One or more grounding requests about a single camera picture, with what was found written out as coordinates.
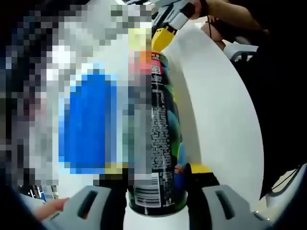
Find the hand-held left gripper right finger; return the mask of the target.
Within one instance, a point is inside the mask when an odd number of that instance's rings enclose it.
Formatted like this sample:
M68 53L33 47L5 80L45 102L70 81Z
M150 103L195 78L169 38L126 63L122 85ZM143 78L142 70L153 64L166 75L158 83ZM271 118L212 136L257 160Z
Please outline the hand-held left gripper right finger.
M186 164L187 206L191 230L270 230L269 220L250 210L235 190L220 184L203 165Z

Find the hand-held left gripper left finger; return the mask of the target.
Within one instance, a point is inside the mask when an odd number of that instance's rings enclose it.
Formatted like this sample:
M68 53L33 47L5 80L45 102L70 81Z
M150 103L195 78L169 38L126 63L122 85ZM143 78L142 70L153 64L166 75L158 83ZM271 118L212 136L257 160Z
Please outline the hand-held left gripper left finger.
M85 186L42 221L46 230L122 230L126 189Z

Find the person's right hand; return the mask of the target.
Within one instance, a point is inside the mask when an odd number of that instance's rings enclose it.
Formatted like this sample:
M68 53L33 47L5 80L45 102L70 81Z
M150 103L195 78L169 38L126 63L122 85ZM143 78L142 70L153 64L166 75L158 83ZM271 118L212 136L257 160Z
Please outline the person's right hand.
M209 3L207 0L190 0L194 6L194 13L190 17L191 20L195 20L209 15Z

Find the person's left hand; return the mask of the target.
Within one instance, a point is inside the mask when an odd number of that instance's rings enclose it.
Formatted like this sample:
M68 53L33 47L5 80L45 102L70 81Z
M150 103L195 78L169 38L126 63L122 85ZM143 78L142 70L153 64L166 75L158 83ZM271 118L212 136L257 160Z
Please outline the person's left hand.
M69 199L69 197L61 198L45 203L43 206L41 206L38 210L34 212L34 216L38 220L44 220L56 212L63 211L64 205Z

